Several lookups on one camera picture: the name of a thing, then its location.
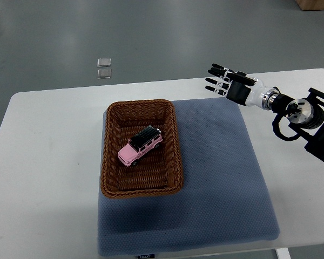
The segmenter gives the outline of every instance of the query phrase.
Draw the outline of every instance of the gray mat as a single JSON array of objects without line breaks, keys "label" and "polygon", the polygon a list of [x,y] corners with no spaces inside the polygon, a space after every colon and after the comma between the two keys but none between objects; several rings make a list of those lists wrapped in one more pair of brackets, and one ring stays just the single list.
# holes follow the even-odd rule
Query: gray mat
[{"label": "gray mat", "polygon": [[280,230],[238,106],[225,98],[173,104],[184,186],[174,195],[123,200],[100,191],[100,255],[276,239]]}]

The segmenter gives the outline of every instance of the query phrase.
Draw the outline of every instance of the wicker basket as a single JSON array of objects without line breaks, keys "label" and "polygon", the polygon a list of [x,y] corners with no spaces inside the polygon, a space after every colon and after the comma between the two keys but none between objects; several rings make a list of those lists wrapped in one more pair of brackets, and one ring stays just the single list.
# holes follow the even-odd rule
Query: wicker basket
[{"label": "wicker basket", "polygon": [[[118,159],[118,151],[148,125],[161,130],[160,147],[145,154],[136,166],[124,166]],[[111,104],[106,114],[103,150],[100,186],[106,197],[167,195],[183,186],[176,115],[168,100]]]}]

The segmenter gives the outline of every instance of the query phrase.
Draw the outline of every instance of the robotic hand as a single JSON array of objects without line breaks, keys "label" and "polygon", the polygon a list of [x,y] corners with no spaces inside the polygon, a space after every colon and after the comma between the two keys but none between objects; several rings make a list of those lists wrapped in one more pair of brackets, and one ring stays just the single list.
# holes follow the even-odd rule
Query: robotic hand
[{"label": "robotic hand", "polygon": [[[234,72],[217,64],[212,64],[208,70],[210,74],[220,78],[216,81],[211,78],[205,80],[216,87],[205,88],[227,99],[246,106],[256,105],[263,110],[272,110],[276,117],[272,122],[275,135],[285,141],[293,141],[299,137],[307,140],[306,151],[324,162],[324,93],[310,88],[306,98],[293,99],[282,94],[277,87],[265,87],[258,78],[250,78],[240,71]],[[296,132],[295,136],[284,136],[279,127],[283,117],[289,120],[289,127]],[[303,129],[318,131],[310,135]]]}]

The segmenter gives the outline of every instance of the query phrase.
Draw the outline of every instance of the toy car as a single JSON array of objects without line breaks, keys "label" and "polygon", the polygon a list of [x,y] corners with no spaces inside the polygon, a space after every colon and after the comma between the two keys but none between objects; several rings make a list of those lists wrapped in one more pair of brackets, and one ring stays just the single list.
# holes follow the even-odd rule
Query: toy car
[{"label": "toy car", "polygon": [[136,135],[118,152],[118,158],[125,166],[135,166],[143,155],[157,148],[162,141],[161,131],[149,125]]}]

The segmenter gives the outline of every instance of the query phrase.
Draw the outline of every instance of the gray floor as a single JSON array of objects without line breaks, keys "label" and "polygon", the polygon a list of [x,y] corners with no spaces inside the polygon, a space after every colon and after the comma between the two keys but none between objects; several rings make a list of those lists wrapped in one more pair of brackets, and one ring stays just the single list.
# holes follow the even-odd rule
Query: gray floor
[{"label": "gray floor", "polygon": [[[100,57],[112,58],[112,78],[96,79]],[[17,92],[205,77],[213,62],[247,73],[324,68],[324,11],[294,0],[0,0],[0,125]],[[324,258],[323,245],[290,253]]]}]

